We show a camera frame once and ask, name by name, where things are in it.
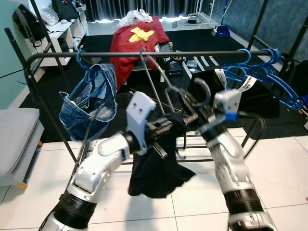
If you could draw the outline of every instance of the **gray cushion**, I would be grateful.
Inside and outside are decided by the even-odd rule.
[[[0,110],[0,177],[11,173],[39,119],[39,109]]]

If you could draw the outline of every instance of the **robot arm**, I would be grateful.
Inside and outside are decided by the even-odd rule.
[[[97,145],[92,154],[78,167],[60,201],[43,225],[43,231],[86,231],[102,193],[112,173],[130,154],[145,154],[154,147],[162,158],[166,153],[157,146],[156,139],[170,130],[172,123],[160,118],[147,124],[153,102],[144,94],[135,94],[129,103],[128,132],[115,134]],[[228,112],[237,112],[238,92],[220,92],[214,104]],[[146,105],[140,110],[140,104]],[[244,153],[238,142],[221,126],[227,114],[215,116],[213,110],[197,108],[189,117],[190,123],[198,118],[199,132],[207,142],[215,162],[216,177],[230,213],[229,224],[233,231],[277,231],[268,213],[263,211],[255,187],[244,162]]]

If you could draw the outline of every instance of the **white plastic bag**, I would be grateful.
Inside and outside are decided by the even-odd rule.
[[[51,8],[43,8],[39,10],[42,19],[50,26],[54,26],[58,21],[58,14]]]
[[[117,24],[117,27],[121,28],[124,26],[133,26],[139,22],[151,23],[153,22],[153,19],[149,13],[146,13],[143,9],[140,9],[139,11],[133,10],[129,11],[127,15],[120,20],[120,22]]]

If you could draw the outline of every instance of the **gray chair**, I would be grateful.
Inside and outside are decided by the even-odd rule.
[[[35,150],[42,146],[43,131],[39,109],[0,110],[0,186],[27,188],[29,166]]]

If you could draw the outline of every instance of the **white cloth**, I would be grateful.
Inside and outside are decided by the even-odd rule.
[[[133,26],[136,25],[139,22],[146,22],[146,23],[152,23],[153,19],[149,15],[149,13],[146,13],[144,9],[133,10],[129,11],[127,15],[120,20],[120,22],[117,24],[118,28],[124,27],[124,26]]]

